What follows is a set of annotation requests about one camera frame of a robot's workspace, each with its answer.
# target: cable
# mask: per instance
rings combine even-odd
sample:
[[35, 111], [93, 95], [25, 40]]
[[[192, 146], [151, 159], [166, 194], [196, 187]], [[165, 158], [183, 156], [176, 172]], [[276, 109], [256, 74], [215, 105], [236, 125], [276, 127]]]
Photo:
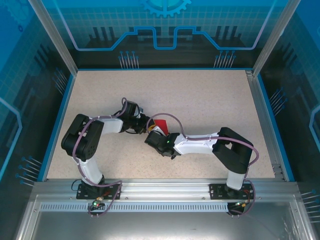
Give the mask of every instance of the cable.
[[139, 133], [137, 133], [137, 132], [131, 132], [131, 131], [127, 131], [127, 130], [125, 130], [125, 132], [126, 132], [127, 134], [139, 134]]
[[115, 181], [115, 182], [109, 183], [109, 184], [103, 184], [103, 185], [99, 185], [99, 184], [96, 184], [96, 183], [90, 181], [90, 180], [87, 178], [87, 176], [85, 175], [85, 173], [84, 173], [84, 172], [82, 171], [82, 169], [81, 169], [81, 166], [80, 166], [80, 164], [79, 164], [80, 160], [79, 160], [79, 159], [77, 158], [77, 156], [76, 156], [76, 150], [77, 150], [77, 148], [78, 148], [78, 145], [79, 145], [79, 143], [80, 143], [81, 138], [84, 136], [86, 130], [88, 129], [88, 127], [90, 126], [91, 123], [93, 123], [94, 121], [96, 121], [96, 120], [98, 120], [98, 119], [117, 118], [117, 117], [121, 116], [121, 115], [126, 111], [127, 106], [128, 106], [128, 101], [127, 101], [127, 99], [126, 99], [125, 97], [123, 97], [122, 100], [121, 100], [121, 103], [122, 103], [122, 106], [124, 105], [124, 107], [123, 107], [123, 110], [122, 110], [120, 113], [117, 113], [117, 114], [115, 114], [115, 115], [110, 115], [110, 116], [96, 116], [96, 117], [93, 117], [92, 119], [90, 119], [90, 120], [86, 123], [86, 125], [84, 126], [84, 128], [82, 129], [81, 133], [79, 134], [79, 137], [77, 138], [77, 140], [76, 140], [76, 142], [75, 142], [75, 144], [74, 144], [73, 150], [72, 150], [72, 157], [73, 157], [73, 159], [75, 160], [75, 162], [76, 162], [76, 164], [77, 164], [77, 166], [78, 166], [78, 170], [79, 170], [81, 176], [82, 176], [90, 185], [96, 186], [96, 187], [98, 187], [98, 188], [106, 188], [106, 187], [111, 187], [111, 186], [113, 186], [113, 185], [119, 184], [119, 187], [118, 187], [117, 191], [115, 192], [114, 197], [113, 197], [113, 199], [112, 199], [109, 207], [108, 207], [103, 213], [101, 213], [100, 216], [106, 214], [107, 211], [110, 209], [112, 203], [114, 202], [114, 200], [116, 199], [116, 197], [117, 197], [117, 195], [118, 195], [118, 193], [119, 193], [119, 190], [120, 190], [121, 187], [122, 187], [122, 180]]
[[74, 186], [74, 184], [76, 183], [76, 181], [81, 181], [81, 179], [76, 179], [76, 180], [73, 181], [73, 183], [71, 184], [71, 190], [72, 190], [72, 191], [78, 191], [78, 190], [74, 190], [74, 189], [73, 189], [73, 186]]
[[[118, 189], [116, 190], [116, 192], [115, 192], [115, 194], [114, 194], [114, 196], [113, 196], [113, 198], [112, 198], [109, 206], [108, 206], [102, 213], [97, 214], [97, 215], [96, 215], [97, 217], [103, 216], [103, 215], [105, 215], [105, 214], [109, 211], [109, 209], [111, 208], [112, 204], [114, 203], [114, 201], [115, 201], [115, 199], [116, 199], [116, 197], [117, 197], [117, 195], [118, 195], [118, 192], [120, 191], [121, 186], [122, 186], [122, 183], [118, 186]], [[92, 217], [93, 214], [92, 214], [92, 211], [91, 211], [91, 207], [92, 207], [92, 205], [88, 207], [88, 214], [90, 214], [91, 217]]]
[[234, 142], [234, 143], [238, 143], [238, 144], [242, 144], [244, 146], [246, 146], [247, 148], [250, 148], [252, 151], [255, 152], [256, 156], [255, 156], [255, 159], [253, 159], [253, 161], [249, 162], [249, 165], [248, 165], [248, 170], [246, 171], [245, 175], [244, 175], [244, 178], [247, 177], [248, 175], [248, 171], [249, 171], [249, 167], [254, 164], [258, 159], [259, 159], [259, 152], [257, 149], [255, 149], [253, 146], [251, 146], [250, 144], [244, 142], [244, 141], [241, 141], [241, 140], [238, 140], [238, 139], [234, 139], [234, 138], [231, 138], [231, 137], [224, 137], [224, 136], [212, 136], [212, 137], [188, 137], [186, 134], [185, 134], [185, 131], [184, 131], [184, 127], [182, 126], [182, 123], [180, 122], [180, 120], [170, 114], [170, 113], [165, 113], [165, 112], [162, 112], [162, 113], [157, 113], [155, 115], [153, 115], [152, 117], [150, 117], [150, 119], [146, 122], [146, 132], [149, 133], [149, 124], [150, 124], [150, 121], [152, 119], [154, 119], [155, 117], [157, 116], [161, 116], [161, 115], [165, 115], [165, 116], [169, 116], [171, 118], [174, 118], [179, 126], [180, 126], [180, 129], [181, 129], [181, 134], [187, 139], [187, 140], [192, 140], [192, 141], [206, 141], [206, 140], [226, 140], [226, 141], [230, 141], [230, 142]]

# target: metal base plate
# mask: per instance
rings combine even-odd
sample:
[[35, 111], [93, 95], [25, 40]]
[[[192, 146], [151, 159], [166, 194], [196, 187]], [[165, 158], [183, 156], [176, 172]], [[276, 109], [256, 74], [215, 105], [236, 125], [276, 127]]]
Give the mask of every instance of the metal base plate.
[[[116, 184], [116, 185], [113, 185], [113, 186], [109, 186], [109, 187], [104, 187], [103, 188], [103, 193], [109, 192], [109, 194], [103, 196], [103, 199], [104, 200], [112, 200], [114, 195], [115, 195], [115, 193], [117, 192], [118, 187], [119, 187], [119, 184]], [[97, 195], [88, 194], [86, 188], [82, 184], [79, 184], [78, 190], [76, 192], [76, 199], [94, 200], [94, 199], [96, 199], [98, 197], [101, 197], [101, 196], [99, 196], [98, 194]], [[115, 199], [116, 200], [120, 199], [120, 193], [117, 194]]]
[[[229, 192], [225, 190], [226, 184], [209, 184], [210, 199], [211, 200], [246, 200], [248, 197], [254, 199], [254, 192], [251, 184], [243, 184], [239, 191], [230, 190]], [[252, 191], [249, 196], [244, 191]]]

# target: glass wall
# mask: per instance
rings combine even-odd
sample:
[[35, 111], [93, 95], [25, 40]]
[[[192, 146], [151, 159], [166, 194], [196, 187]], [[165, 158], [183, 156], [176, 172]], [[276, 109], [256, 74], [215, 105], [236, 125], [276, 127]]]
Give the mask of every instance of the glass wall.
[[319, 9], [319, 1], [301, 0], [261, 71], [294, 178], [302, 193], [312, 189], [320, 191]]
[[0, 1], [0, 236], [13, 239], [70, 78], [27, 0]]
[[44, 0], [78, 68], [251, 68], [287, 0]]

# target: beige tabletop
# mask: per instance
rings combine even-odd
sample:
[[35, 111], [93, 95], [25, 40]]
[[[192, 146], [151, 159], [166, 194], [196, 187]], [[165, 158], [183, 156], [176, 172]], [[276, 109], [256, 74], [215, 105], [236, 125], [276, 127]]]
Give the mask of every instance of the beige tabletop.
[[[206, 135], [229, 127], [251, 141], [260, 154], [249, 178], [274, 178], [269, 154], [244, 70], [79, 71], [72, 89], [48, 179], [81, 175], [61, 148], [61, 140], [77, 114], [112, 115], [126, 97], [147, 116], [175, 115], [188, 135]], [[180, 132], [174, 119], [171, 133]], [[147, 134], [112, 133], [101, 137], [95, 156], [105, 178], [199, 179], [226, 178], [228, 170], [212, 154], [162, 157], [144, 143]]]

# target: purple cable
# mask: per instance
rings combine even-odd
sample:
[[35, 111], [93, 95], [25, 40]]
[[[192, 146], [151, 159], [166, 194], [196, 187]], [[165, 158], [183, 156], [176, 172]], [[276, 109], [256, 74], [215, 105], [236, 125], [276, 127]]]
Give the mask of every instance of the purple cable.
[[[165, 113], [165, 112], [162, 112], [162, 113], [157, 113], [155, 115], [153, 115], [152, 117], [150, 117], [150, 119], [148, 120], [148, 122], [146, 123], [146, 131], [149, 133], [149, 124], [150, 124], [150, 121], [157, 117], [157, 116], [161, 116], [161, 115], [165, 115], [165, 116], [169, 116], [171, 118], [174, 118], [178, 124], [180, 125], [180, 129], [181, 129], [181, 134], [187, 139], [187, 140], [193, 140], [193, 141], [206, 141], [206, 140], [227, 140], [227, 141], [230, 141], [230, 142], [234, 142], [234, 143], [238, 143], [238, 144], [242, 144], [244, 146], [246, 146], [247, 148], [250, 148], [251, 150], [253, 150], [256, 154], [255, 156], [255, 159], [249, 163], [248, 165], [248, 170], [249, 170], [249, 167], [254, 164], [258, 159], [259, 159], [259, 152], [257, 149], [255, 149], [253, 146], [251, 146], [250, 144], [244, 142], [244, 141], [241, 141], [241, 140], [238, 140], [238, 139], [234, 139], [234, 138], [231, 138], [231, 137], [224, 137], [224, 136], [213, 136], [213, 137], [188, 137], [186, 134], [185, 134], [185, 131], [184, 131], [184, 127], [182, 126], [182, 123], [180, 122], [180, 120], [175, 117], [174, 115], [170, 114], [170, 113]], [[244, 175], [244, 178], [247, 177], [247, 174], [248, 174], [248, 170], [246, 171], [246, 174]]]
[[103, 184], [103, 185], [98, 185], [98, 184], [93, 183], [92, 181], [90, 181], [90, 180], [87, 178], [87, 176], [85, 175], [85, 173], [82, 171], [81, 166], [80, 166], [80, 164], [79, 164], [79, 159], [77, 159], [77, 156], [76, 156], [76, 150], [77, 150], [77, 148], [78, 148], [78, 145], [79, 145], [79, 143], [80, 143], [81, 138], [84, 136], [86, 130], [88, 129], [88, 127], [90, 126], [90, 124], [91, 124], [92, 122], [94, 122], [94, 121], [96, 121], [96, 120], [98, 120], [98, 119], [117, 118], [117, 117], [121, 116], [121, 115], [126, 111], [127, 106], [128, 106], [128, 101], [127, 101], [127, 99], [126, 99], [125, 97], [123, 97], [122, 100], [121, 100], [121, 103], [122, 103], [122, 106], [124, 105], [124, 108], [123, 108], [123, 110], [122, 110], [120, 113], [118, 113], [118, 114], [116, 114], [116, 115], [114, 115], [114, 116], [96, 116], [96, 117], [93, 117], [92, 119], [90, 119], [90, 121], [88, 121], [88, 122], [86, 123], [86, 125], [84, 126], [84, 128], [82, 129], [82, 131], [81, 131], [78, 139], [77, 139], [76, 142], [75, 142], [75, 145], [74, 145], [74, 147], [73, 147], [73, 150], [72, 150], [72, 157], [73, 157], [73, 159], [75, 160], [75, 162], [77, 163], [79, 172], [80, 172], [81, 176], [82, 176], [89, 184], [91, 184], [92, 186], [99, 187], [99, 188], [106, 188], [106, 187], [111, 187], [111, 186], [116, 185], [116, 184], [120, 184], [119, 187], [118, 187], [118, 189], [117, 189], [117, 191], [116, 191], [115, 194], [114, 194], [114, 197], [113, 197], [110, 205], [108, 206], [108, 208], [107, 208], [104, 212], [102, 212], [102, 213], [100, 214], [100, 216], [106, 214], [107, 211], [111, 208], [112, 204], [114, 203], [114, 201], [115, 201], [115, 199], [116, 199], [117, 194], [119, 193], [119, 190], [120, 190], [121, 187], [122, 187], [122, 180], [115, 181], [115, 182], [109, 183], [109, 184]]
[[[115, 192], [115, 194], [114, 194], [114, 196], [113, 196], [113, 198], [112, 198], [112, 201], [110, 202], [109, 206], [108, 206], [108, 207], [106, 208], [106, 210], [104, 210], [102, 213], [97, 214], [97, 215], [96, 215], [97, 217], [105, 215], [105, 214], [110, 210], [112, 204], [114, 203], [114, 201], [115, 201], [115, 199], [116, 199], [116, 197], [117, 197], [117, 195], [118, 195], [118, 193], [119, 193], [119, 191], [120, 191], [120, 189], [121, 189], [121, 186], [122, 186], [122, 183], [118, 186], [118, 189], [116, 190], [116, 192]], [[92, 207], [92, 205], [90, 205], [89, 208], [88, 208], [88, 214], [90, 214], [91, 216], [93, 216], [93, 214], [92, 214], [92, 212], [91, 212], [91, 210], [90, 210], [91, 207]]]

